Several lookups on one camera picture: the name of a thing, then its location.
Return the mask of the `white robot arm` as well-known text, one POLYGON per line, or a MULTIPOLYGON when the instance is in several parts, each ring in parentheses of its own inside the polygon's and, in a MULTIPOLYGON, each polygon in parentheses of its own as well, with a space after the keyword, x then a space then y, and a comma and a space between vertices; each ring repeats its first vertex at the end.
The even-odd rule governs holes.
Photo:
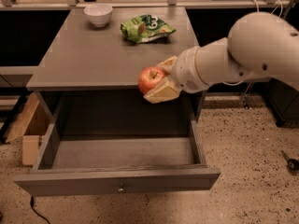
POLYGON ((166 61, 167 75, 144 98, 157 104, 185 91, 206 91, 219 83, 275 78, 299 90, 299 34, 280 17, 253 12, 229 34, 203 47, 186 49, 166 61))

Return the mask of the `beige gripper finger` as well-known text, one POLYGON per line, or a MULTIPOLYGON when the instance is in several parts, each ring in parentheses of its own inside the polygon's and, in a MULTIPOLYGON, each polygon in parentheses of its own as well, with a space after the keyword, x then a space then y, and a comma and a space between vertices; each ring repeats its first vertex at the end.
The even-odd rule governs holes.
POLYGON ((157 67, 161 68, 162 70, 164 70, 164 72, 166 74, 170 74, 172 71, 172 67, 175 64, 176 60, 177 60, 177 56, 172 56, 166 60, 164 60, 161 63, 157 64, 157 67))
POLYGON ((152 104, 158 104, 177 99, 181 91, 182 88, 172 78, 165 77, 143 98, 152 104))

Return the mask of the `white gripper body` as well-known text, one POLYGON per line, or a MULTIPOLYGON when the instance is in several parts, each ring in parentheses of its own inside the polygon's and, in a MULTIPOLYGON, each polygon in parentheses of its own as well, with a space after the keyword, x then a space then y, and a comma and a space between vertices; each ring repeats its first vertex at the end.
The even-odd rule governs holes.
POLYGON ((206 91, 209 85, 201 79, 197 66, 197 54, 200 47, 182 51, 177 57, 172 70, 171 77, 178 86, 187 93, 206 91))

